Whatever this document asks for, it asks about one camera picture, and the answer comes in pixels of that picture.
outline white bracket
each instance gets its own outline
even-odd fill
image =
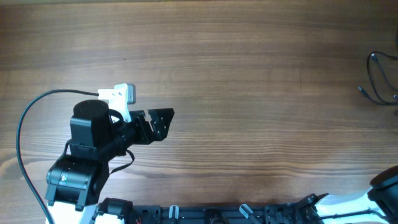
[[[85,206],[83,211],[75,210],[74,204],[54,202],[53,206],[47,205],[55,224],[88,224],[95,213],[96,205]]]
[[[134,84],[119,84],[114,89],[98,90],[99,100],[109,100],[109,108],[122,114],[124,122],[131,122],[127,105],[136,103],[136,86]],[[119,119],[112,116],[113,122]]]
[[[321,198],[315,207],[317,208],[319,217],[346,214],[351,212],[363,212],[365,210],[374,210],[384,215],[376,202],[372,202],[368,198],[368,192],[372,188],[362,190],[348,195],[327,195]],[[356,215],[344,218],[329,218],[322,220],[324,224],[344,224],[358,222],[376,222],[388,223],[374,214]]]

